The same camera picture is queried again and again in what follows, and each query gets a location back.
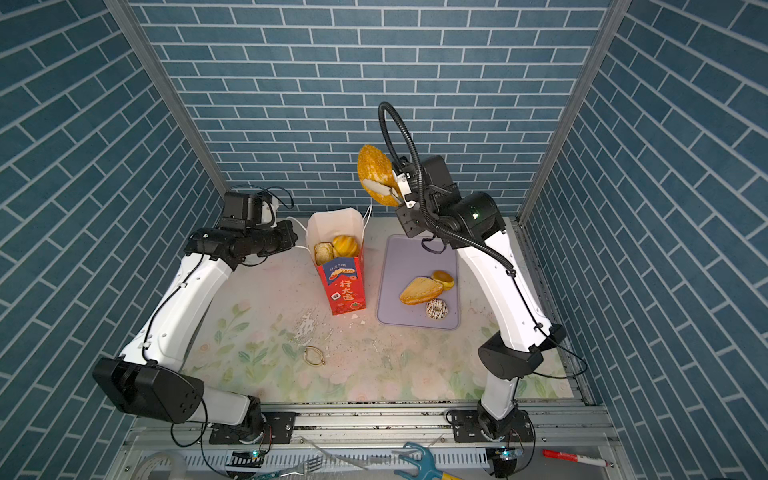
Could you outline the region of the large seeded oval bread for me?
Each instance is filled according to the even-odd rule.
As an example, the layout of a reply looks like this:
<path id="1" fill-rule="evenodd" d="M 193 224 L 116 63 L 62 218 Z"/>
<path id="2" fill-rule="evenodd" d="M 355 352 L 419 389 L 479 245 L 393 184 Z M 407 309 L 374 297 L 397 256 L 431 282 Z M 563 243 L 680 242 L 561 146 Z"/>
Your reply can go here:
<path id="1" fill-rule="evenodd" d="M 372 145 L 366 144 L 360 149 L 357 159 L 357 173 L 361 185 L 363 179 L 373 179 L 388 186 L 396 185 L 390 160 L 381 150 Z M 393 199 L 379 197 L 374 201 L 383 206 L 398 207 L 397 202 Z"/>

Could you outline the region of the small orange bun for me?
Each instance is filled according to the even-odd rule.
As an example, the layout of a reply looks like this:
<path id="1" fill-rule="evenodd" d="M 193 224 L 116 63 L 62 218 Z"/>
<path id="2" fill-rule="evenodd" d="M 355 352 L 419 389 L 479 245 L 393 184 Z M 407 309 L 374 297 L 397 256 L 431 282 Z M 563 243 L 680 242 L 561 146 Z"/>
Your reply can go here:
<path id="1" fill-rule="evenodd" d="M 455 286 L 454 277 L 446 271 L 434 271 L 431 275 L 431 279 L 440 283 L 444 291 L 451 290 Z"/>

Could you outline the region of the small shell shaped bread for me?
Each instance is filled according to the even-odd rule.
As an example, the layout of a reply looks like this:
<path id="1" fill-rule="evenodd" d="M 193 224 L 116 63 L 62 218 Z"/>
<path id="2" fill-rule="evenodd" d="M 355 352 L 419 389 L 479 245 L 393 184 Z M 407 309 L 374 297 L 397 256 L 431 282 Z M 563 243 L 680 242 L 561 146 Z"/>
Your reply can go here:
<path id="1" fill-rule="evenodd" d="M 314 246 L 314 260 L 317 266 L 324 265 L 337 257 L 331 242 L 319 242 Z"/>

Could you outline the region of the tan bread slice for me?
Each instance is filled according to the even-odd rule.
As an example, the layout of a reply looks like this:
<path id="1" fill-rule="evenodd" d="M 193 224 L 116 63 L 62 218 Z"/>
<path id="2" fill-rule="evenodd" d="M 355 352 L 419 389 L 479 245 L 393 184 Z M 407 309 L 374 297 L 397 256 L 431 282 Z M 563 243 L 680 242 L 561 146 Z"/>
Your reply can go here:
<path id="1" fill-rule="evenodd" d="M 416 277 L 399 295 L 399 300 L 405 305 L 427 303 L 443 293 L 440 283 L 428 277 Z"/>

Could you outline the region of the chocolate sprinkled donut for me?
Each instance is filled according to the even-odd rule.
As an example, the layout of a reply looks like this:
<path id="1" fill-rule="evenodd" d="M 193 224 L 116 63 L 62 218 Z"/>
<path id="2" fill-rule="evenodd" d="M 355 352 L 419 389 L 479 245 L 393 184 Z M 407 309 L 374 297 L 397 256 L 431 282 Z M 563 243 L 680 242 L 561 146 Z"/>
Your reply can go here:
<path id="1" fill-rule="evenodd" d="M 435 298 L 426 304 L 425 311 L 428 318 L 440 321 L 448 315 L 449 307 L 443 299 Z"/>

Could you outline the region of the yellow striped bread roll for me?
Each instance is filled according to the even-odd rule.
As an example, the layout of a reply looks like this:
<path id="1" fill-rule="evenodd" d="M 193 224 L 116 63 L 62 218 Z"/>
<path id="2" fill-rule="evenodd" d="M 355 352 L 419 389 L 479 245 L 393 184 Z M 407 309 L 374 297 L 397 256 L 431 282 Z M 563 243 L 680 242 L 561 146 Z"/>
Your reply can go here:
<path id="1" fill-rule="evenodd" d="M 353 235 L 338 235 L 331 244 L 337 258 L 354 258 L 360 254 L 360 244 Z"/>

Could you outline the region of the red paper gift bag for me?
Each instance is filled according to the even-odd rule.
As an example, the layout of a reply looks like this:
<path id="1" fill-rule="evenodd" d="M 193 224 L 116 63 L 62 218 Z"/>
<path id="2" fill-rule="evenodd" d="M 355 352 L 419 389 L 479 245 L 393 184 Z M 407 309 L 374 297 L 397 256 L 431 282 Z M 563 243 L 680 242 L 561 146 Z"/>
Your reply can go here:
<path id="1" fill-rule="evenodd" d="M 370 211 L 365 215 L 355 208 L 317 212 L 306 221 L 289 217 L 299 228 L 298 248 L 309 252 L 310 261 L 325 291 L 331 314 L 342 315 L 364 310 L 366 293 L 364 281 L 364 233 Z M 360 254 L 354 258 L 339 257 L 317 266 L 314 246 L 332 242 L 338 235 L 353 235 L 360 244 Z"/>

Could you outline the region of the metal food tongs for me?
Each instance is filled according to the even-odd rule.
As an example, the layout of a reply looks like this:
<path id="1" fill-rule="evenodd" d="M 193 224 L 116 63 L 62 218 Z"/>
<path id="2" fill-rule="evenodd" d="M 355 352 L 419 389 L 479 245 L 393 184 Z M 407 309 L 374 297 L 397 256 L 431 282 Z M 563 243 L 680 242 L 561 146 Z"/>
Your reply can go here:
<path id="1" fill-rule="evenodd" d="M 388 186 L 373 179 L 363 179 L 362 185 L 369 192 L 374 200 L 379 197 L 393 199 L 398 206 L 405 205 L 407 208 L 413 208 L 416 201 L 408 200 L 407 196 L 412 194 L 408 175 L 405 173 L 394 176 L 395 186 Z"/>

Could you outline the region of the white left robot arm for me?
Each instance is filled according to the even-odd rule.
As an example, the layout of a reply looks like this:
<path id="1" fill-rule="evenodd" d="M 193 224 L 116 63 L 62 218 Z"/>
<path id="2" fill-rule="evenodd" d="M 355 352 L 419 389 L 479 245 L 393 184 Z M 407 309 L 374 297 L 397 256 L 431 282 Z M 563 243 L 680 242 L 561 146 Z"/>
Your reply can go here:
<path id="1" fill-rule="evenodd" d="M 292 249 L 297 240 L 288 220 L 193 232 L 171 285 L 136 338 L 93 369 L 95 382 L 116 409 L 172 424 L 212 423 L 260 435 L 264 419 L 258 399 L 208 387 L 181 369 L 206 311 L 232 273 L 247 257 L 268 258 Z"/>

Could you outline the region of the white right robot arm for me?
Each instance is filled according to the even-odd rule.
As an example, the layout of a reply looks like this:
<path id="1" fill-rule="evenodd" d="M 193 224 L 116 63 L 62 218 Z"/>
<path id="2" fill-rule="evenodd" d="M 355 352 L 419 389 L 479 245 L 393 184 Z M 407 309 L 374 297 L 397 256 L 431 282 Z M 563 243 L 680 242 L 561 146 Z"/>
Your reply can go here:
<path id="1" fill-rule="evenodd" d="M 440 156 L 424 163 L 398 158 L 393 174 L 396 214 L 406 236 L 428 233 L 455 250 L 494 313 L 499 331 L 478 349 L 488 372 L 479 415 L 487 428 L 499 429 L 517 415 L 519 380 L 535 372 L 544 351 L 558 347 L 565 330 L 549 320 L 519 277 L 503 216 L 489 194 L 461 195 Z"/>

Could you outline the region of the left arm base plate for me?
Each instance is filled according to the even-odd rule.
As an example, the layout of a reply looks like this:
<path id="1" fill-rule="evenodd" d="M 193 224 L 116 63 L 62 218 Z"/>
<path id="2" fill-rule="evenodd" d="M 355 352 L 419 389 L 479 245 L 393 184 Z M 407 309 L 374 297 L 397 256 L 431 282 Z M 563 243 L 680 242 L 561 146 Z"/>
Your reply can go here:
<path id="1" fill-rule="evenodd" d="M 290 411 L 261 413 L 242 424 L 213 424 L 211 445 L 286 445 L 291 442 L 297 414 Z"/>

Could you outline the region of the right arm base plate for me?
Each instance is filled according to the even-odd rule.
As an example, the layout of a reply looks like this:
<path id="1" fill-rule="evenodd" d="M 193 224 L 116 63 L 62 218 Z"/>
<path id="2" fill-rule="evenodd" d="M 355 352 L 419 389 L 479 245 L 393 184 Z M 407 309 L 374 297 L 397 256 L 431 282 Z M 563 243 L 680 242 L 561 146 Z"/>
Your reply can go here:
<path id="1" fill-rule="evenodd" d="M 535 437 L 528 412 L 519 407 L 513 407 L 501 420 L 492 417 L 482 406 L 476 410 L 448 410 L 445 419 L 457 443 L 526 443 Z"/>

